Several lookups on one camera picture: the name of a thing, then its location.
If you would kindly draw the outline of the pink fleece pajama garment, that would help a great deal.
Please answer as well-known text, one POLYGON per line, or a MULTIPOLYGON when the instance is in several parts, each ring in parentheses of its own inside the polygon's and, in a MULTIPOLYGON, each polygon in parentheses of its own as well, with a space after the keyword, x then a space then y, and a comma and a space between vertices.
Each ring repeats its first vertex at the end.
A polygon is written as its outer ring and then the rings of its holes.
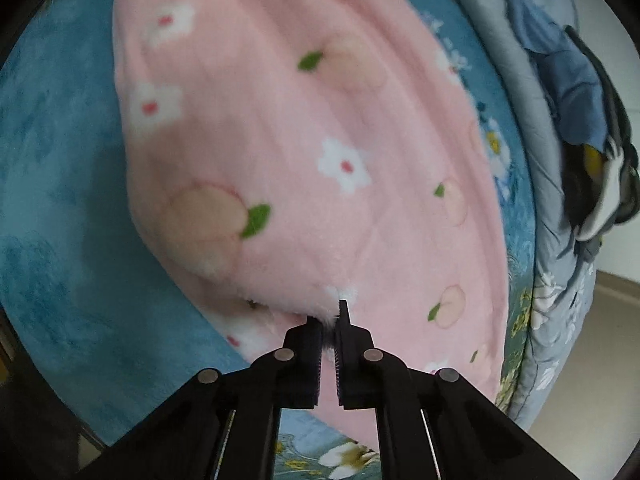
POLYGON ((130 211, 243 359, 306 315, 494 398, 508 316, 480 122, 407 0, 114 0, 130 211))

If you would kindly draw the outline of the teal floral plush blanket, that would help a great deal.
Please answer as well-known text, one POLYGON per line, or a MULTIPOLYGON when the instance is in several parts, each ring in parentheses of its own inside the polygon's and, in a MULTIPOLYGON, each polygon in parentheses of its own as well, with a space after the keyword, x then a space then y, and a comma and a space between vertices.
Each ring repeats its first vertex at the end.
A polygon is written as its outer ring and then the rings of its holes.
MULTIPOLYGON (((458 0, 407 0, 480 122, 500 208, 508 316, 497 395, 520 376, 535 213, 520 128, 458 0)), ((145 245, 130 211, 114 0, 50 0, 1 71, 1 302, 54 392, 114 443, 191 374, 248 362, 145 245)))

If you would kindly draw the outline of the grey floral quilt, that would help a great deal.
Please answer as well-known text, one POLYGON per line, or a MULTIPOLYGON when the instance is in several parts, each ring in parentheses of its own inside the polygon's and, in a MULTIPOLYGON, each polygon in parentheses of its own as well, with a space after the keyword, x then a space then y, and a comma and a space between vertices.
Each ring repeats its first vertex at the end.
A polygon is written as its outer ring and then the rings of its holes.
POLYGON ((510 419, 529 429, 562 372, 590 310, 597 271, 575 252, 564 211, 561 141, 506 0, 458 0, 500 74, 520 126, 536 212, 533 304, 510 419))

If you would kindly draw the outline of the light blue garment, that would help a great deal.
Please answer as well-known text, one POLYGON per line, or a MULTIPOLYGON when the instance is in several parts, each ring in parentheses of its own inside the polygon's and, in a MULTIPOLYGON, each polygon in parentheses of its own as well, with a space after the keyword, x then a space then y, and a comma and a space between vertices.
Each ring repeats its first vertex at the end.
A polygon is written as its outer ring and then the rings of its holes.
POLYGON ((567 32, 533 0, 506 0, 514 35, 527 52, 560 138, 605 150, 608 123, 597 71, 567 32))

